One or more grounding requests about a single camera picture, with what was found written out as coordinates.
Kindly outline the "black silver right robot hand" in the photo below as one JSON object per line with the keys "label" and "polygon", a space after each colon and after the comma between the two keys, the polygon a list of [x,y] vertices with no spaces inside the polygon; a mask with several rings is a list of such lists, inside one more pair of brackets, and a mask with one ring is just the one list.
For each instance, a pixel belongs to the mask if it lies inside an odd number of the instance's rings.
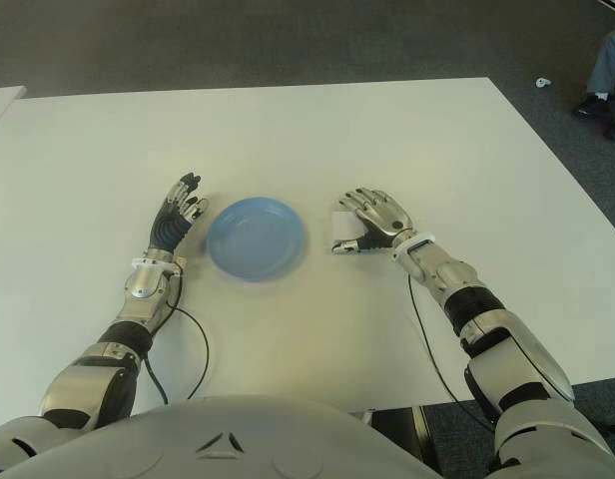
{"label": "black silver right robot hand", "polygon": [[399,237],[413,234],[409,214],[383,191],[359,187],[346,192],[338,203],[360,220],[366,232],[355,239],[336,240],[331,248],[334,254],[393,247]]}

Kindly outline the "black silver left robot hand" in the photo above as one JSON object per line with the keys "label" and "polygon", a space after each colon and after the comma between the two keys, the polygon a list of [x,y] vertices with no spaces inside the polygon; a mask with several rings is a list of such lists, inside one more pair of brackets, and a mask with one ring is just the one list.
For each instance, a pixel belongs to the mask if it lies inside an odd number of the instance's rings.
{"label": "black silver left robot hand", "polygon": [[200,176],[187,173],[171,187],[153,220],[148,248],[168,253],[176,250],[208,207],[207,199],[193,195],[200,183]]}

